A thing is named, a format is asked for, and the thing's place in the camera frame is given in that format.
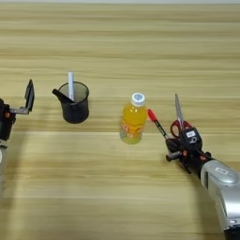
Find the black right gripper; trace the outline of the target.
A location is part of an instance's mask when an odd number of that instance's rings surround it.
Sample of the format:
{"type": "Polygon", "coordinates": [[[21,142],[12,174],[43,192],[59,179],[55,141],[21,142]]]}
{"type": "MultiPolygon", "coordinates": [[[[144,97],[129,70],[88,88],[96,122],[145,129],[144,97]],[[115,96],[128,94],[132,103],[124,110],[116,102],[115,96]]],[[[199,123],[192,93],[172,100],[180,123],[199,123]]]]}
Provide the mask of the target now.
{"type": "Polygon", "coordinates": [[[177,138],[170,138],[166,140],[170,154],[166,156],[168,161],[178,160],[181,166],[188,172],[200,175],[203,165],[212,160],[210,153],[196,152],[190,154],[188,151],[183,151],[180,144],[180,140],[177,138]]]}

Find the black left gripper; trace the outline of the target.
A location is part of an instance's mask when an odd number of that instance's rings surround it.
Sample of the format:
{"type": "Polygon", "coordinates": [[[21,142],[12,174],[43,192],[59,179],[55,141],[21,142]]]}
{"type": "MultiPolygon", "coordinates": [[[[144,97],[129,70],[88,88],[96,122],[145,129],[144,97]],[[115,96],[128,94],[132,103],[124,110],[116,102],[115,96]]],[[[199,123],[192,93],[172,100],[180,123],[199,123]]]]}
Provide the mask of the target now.
{"type": "Polygon", "coordinates": [[[10,136],[12,125],[15,123],[15,114],[29,114],[33,110],[35,90],[32,80],[25,90],[25,105],[19,109],[10,109],[9,105],[0,98],[0,139],[7,141],[10,136]]]}

